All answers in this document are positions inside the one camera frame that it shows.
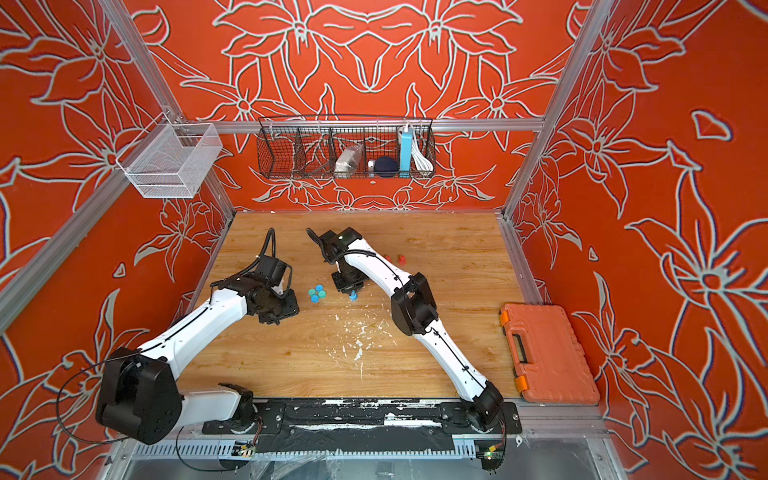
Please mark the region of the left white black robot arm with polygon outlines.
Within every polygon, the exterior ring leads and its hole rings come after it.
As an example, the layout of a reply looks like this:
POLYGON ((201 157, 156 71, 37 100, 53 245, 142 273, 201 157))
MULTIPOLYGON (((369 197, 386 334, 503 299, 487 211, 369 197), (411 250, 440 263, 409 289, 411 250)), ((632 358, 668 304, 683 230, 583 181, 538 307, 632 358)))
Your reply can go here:
POLYGON ((252 317, 278 325, 296 316, 293 269, 277 256, 276 232, 269 229, 254 260, 211 285, 209 298, 165 332, 135 349, 120 348, 105 362, 95 420, 146 445, 174 429, 221 422, 236 432, 259 424, 251 390, 221 383, 214 390, 184 392, 178 380, 213 340, 252 317))

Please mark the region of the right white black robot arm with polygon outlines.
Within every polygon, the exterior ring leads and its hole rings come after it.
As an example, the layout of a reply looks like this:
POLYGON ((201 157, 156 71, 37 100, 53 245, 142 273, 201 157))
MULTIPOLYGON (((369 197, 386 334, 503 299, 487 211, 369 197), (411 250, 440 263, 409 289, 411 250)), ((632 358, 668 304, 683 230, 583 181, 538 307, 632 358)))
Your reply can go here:
POLYGON ((474 429, 487 432, 506 425, 503 395, 449 335, 423 274, 397 267, 351 227, 339 233, 328 230, 319 235, 310 228, 306 232, 319 246, 324 261, 337 267, 332 279, 340 292, 351 294, 370 280, 389 296, 394 324, 434 357, 455 387, 474 429))

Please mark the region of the dark blue ball in basket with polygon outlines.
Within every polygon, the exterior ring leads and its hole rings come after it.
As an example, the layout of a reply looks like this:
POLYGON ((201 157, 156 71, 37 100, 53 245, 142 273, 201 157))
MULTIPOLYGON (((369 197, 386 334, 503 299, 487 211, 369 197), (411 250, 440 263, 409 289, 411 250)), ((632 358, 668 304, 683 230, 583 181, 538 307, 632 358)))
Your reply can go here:
POLYGON ((381 156, 373 163, 374 173, 381 178, 394 178, 399 174, 399 161, 390 156, 381 156))

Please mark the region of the silver pouch in basket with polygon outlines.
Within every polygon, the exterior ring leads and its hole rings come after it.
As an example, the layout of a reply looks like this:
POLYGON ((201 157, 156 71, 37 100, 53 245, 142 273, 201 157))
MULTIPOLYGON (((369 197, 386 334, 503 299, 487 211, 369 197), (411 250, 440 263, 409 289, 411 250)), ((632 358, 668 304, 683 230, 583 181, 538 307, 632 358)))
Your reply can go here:
POLYGON ((334 165, 334 176, 338 179, 349 179, 356 172, 364 156, 364 146, 354 144, 344 149, 334 165))

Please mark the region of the light blue box in basket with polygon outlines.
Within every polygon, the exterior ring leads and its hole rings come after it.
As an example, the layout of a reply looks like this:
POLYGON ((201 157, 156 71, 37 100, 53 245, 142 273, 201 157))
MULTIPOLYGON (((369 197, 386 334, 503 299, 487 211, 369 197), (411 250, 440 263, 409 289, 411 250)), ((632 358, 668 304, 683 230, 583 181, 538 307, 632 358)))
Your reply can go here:
POLYGON ((412 163, 413 151, 413 130, 406 124, 399 131, 400 153, 399 153, 399 176, 409 178, 412 163))

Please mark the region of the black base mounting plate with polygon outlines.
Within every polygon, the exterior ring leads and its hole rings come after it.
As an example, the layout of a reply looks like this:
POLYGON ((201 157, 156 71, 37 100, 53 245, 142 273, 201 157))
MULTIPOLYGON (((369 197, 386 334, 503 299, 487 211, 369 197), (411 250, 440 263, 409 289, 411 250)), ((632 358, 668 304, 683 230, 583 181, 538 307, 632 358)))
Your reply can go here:
POLYGON ((249 427, 203 425, 206 439, 248 444, 258 454, 453 456, 474 458, 522 433, 513 403, 485 427, 469 406, 447 399, 261 399, 249 427))

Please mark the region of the orange plastic tool case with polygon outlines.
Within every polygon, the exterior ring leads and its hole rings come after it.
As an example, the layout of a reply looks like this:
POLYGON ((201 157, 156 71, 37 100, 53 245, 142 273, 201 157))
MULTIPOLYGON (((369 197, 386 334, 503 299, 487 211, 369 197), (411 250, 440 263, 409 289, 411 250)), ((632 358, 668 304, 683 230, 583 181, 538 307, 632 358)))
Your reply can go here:
POLYGON ((526 401, 598 403, 584 349, 562 307, 507 303, 499 321, 512 354, 516 389, 526 401))

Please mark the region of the clear plastic wall bin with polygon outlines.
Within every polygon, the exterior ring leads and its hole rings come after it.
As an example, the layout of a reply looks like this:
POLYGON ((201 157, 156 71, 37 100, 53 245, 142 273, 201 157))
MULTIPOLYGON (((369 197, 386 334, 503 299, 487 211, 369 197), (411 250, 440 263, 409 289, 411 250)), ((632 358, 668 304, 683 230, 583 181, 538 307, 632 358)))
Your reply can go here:
POLYGON ((161 124, 117 161, 139 194, 150 199, 191 199, 222 150, 211 123, 190 128, 161 124))

